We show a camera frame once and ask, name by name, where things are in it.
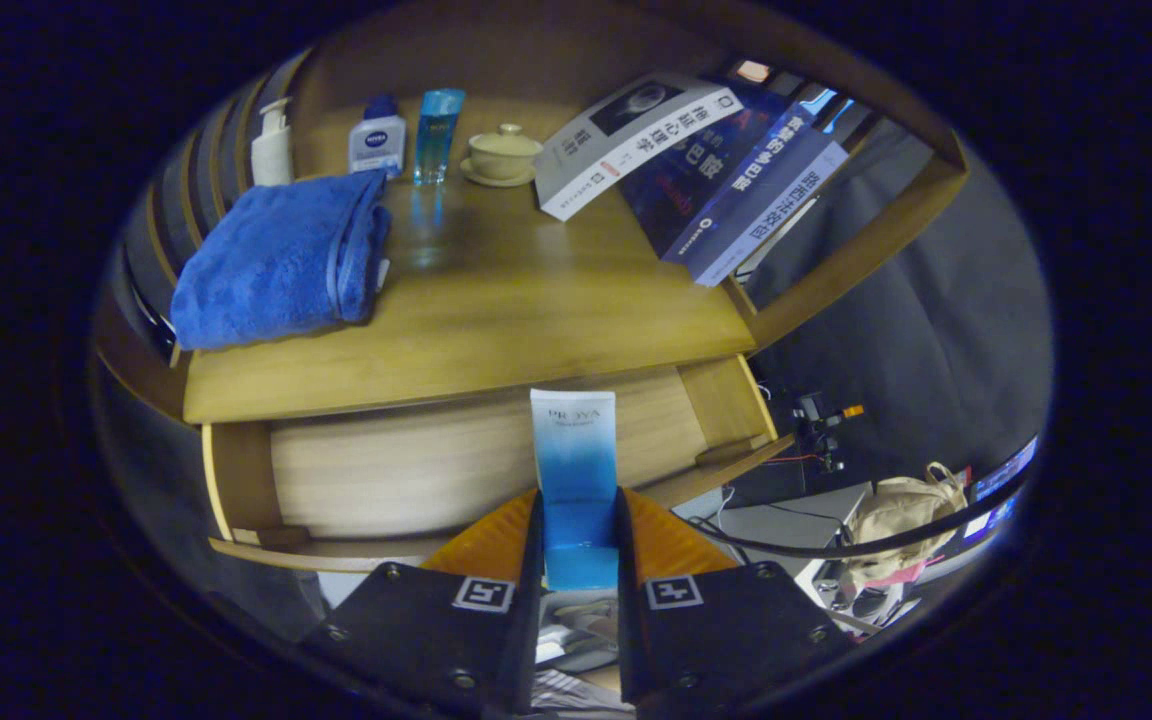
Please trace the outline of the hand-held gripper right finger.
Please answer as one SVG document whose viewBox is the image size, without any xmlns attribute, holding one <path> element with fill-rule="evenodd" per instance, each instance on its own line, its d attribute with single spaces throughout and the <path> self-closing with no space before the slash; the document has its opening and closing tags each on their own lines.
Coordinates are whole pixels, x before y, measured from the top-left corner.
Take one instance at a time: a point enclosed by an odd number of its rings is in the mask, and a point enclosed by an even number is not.
<svg viewBox="0 0 1152 720">
<path fill-rule="evenodd" d="M 740 564 L 631 488 L 616 497 L 622 700 L 641 717 L 751 717 L 852 642 L 776 562 Z"/>
</svg>

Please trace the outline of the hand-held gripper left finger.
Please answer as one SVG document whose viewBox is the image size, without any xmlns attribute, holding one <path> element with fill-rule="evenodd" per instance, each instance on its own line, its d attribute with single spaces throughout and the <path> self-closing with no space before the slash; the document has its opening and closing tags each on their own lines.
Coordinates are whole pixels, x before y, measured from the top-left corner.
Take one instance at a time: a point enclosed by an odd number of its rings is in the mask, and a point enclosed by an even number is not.
<svg viewBox="0 0 1152 720">
<path fill-rule="evenodd" d="M 531 488 L 422 564 L 379 564 L 301 647 L 435 714 L 530 715 L 544 529 L 541 493 Z"/>
</svg>

